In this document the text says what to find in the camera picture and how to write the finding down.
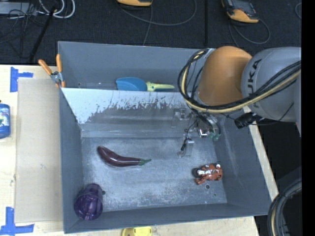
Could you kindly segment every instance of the purple eggplant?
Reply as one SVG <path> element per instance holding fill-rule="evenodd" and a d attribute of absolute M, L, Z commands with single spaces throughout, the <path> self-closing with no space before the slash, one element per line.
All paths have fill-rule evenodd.
<path fill-rule="evenodd" d="M 141 166 L 151 161 L 151 159 L 120 156 L 104 146 L 98 146 L 97 152 L 106 164 L 114 167 Z"/>

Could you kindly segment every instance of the yellow handle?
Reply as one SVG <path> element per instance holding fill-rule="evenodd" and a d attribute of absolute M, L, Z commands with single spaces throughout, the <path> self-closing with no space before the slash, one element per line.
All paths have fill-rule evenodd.
<path fill-rule="evenodd" d="M 148 81 L 147 83 L 147 91 L 153 92 L 153 91 L 168 91 L 172 90 L 175 87 L 168 84 L 158 84 L 158 83 L 152 83 Z"/>
<path fill-rule="evenodd" d="M 58 72 L 62 72 L 63 71 L 63 66 L 61 64 L 60 54 L 56 55 L 56 64 L 57 64 Z"/>
<path fill-rule="evenodd" d="M 38 64 L 41 65 L 42 68 L 44 68 L 45 72 L 48 74 L 48 75 L 51 75 L 53 72 L 52 70 L 49 68 L 49 66 L 46 64 L 46 62 L 42 59 L 39 59 L 38 60 Z"/>

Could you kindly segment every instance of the blue tape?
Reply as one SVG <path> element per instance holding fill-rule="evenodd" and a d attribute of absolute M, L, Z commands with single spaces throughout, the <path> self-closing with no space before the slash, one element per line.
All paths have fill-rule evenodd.
<path fill-rule="evenodd" d="M 15 236 L 15 234 L 32 233 L 34 224 L 28 226 L 15 226 L 14 209 L 6 207 L 5 209 L 5 225 L 0 228 L 0 235 Z"/>
<path fill-rule="evenodd" d="M 10 77 L 10 92 L 17 92 L 18 90 L 18 78 L 32 78 L 33 73 L 23 72 L 19 73 L 18 69 L 15 69 L 13 66 L 11 67 L 11 77 Z"/>

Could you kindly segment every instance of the metal clamp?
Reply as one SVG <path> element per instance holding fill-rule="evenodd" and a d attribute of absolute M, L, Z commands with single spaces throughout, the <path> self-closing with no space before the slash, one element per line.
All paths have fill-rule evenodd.
<path fill-rule="evenodd" d="M 38 60 L 38 64 L 41 65 L 41 67 L 45 70 L 45 72 L 50 76 L 52 81 L 55 82 L 56 87 L 65 88 L 65 80 L 63 79 L 63 74 L 62 74 L 63 67 L 61 64 L 61 59 L 60 59 L 59 54 L 56 55 L 56 63 L 57 63 L 58 71 L 53 72 L 44 60 L 42 59 Z"/>

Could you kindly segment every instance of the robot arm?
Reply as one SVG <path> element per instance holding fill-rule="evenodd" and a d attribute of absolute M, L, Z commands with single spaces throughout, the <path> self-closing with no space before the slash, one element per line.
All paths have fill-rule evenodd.
<path fill-rule="evenodd" d="M 297 122 L 301 133 L 301 48 L 271 48 L 253 57 L 236 47 L 215 49 L 189 96 L 185 84 L 189 68 L 205 53 L 206 50 L 195 53 L 179 76 L 180 93 L 189 107 L 215 116 L 247 106 L 252 112 L 235 121 L 239 128 L 268 118 Z"/>

